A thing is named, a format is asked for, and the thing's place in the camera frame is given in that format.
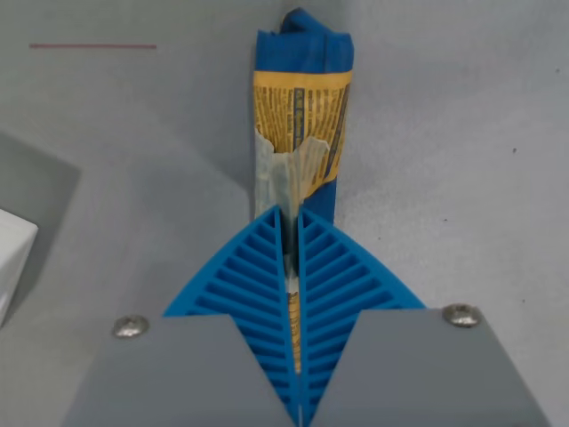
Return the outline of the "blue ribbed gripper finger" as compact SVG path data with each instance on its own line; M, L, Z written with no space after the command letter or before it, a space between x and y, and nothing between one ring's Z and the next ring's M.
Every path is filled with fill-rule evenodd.
M425 305L387 267L308 209L298 216L301 420L309 426L363 310Z
M183 287L166 317L229 315L297 426L281 215L275 205L248 224Z

